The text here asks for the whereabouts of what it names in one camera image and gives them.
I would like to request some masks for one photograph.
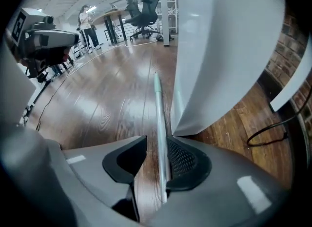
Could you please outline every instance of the wooden floor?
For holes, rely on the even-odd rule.
[[[27,127],[36,128],[45,108],[39,132],[45,138],[58,141],[64,149],[147,135],[147,158],[135,182],[142,222],[160,206],[153,77],[157,72],[161,79],[167,133],[170,134],[176,45],[176,41],[170,47],[154,42],[102,50],[105,53],[98,57],[101,50],[87,55],[76,62],[80,69],[72,69],[68,77],[63,74],[46,88],[27,123]],[[245,145],[248,136],[277,121],[279,118],[270,111],[262,89],[255,84],[224,117],[190,138],[241,153],[285,187],[290,187],[292,167],[287,141],[252,149]],[[273,140],[281,137],[282,132],[281,128],[273,129],[255,141]]]

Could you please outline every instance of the ceiling light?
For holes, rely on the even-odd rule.
[[[92,12],[92,11],[95,10],[96,8],[97,8],[96,6],[93,6],[93,7],[89,8],[89,9],[87,10],[87,13]]]

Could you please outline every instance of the desk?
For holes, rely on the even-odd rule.
[[[97,17],[93,21],[93,25],[94,26],[102,25],[103,22],[104,22],[105,25],[106,25],[106,28],[107,28],[107,32],[108,32],[109,38],[111,39],[111,43],[112,44],[117,44],[118,42],[117,42],[117,39],[116,39],[116,36],[115,36],[114,28],[113,28],[113,25],[112,25],[112,20],[114,21],[117,18],[119,19],[123,38],[124,38],[124,40],[127,40],[127,37],[126,37],[126,34],[125,34],[125,29],[123,28],[123,23],[122,23],[122,20],[121,20],[121,16],[124,16],[126,14],[127,14],[127,12],[125,12],[123,10],[111,11],[111,12],[105,13],[105,14]]]

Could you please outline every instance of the brick wall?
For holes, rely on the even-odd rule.
[[[295,14],[286,8],[284,23],[276,48],[266,70],[284,87],[297,69],[308,42],[308,31],[299,28]],[[301,108],[312,86],[312,72],[293,96],[293,101]],[[312,143],[312,99],[302,111],[306,131]]]

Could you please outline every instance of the person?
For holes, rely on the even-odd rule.
[[[89,9],[89,6],[87,5],[84,5],[81,8],[79,12],[79,16],[78,16],[78,26],[82,30],[82,35],[84,37],[84,41],[86,42],[86,46],[88,48],[89,53],[92,53],[92,49],[90,48],[90,44],[89,44],[89,36],[96,50],[99,50],[101,47],[98,44],[97,34],[91,28],[91,25],[90,25],[91,17],[90,15],[87,14],[88,9]]]

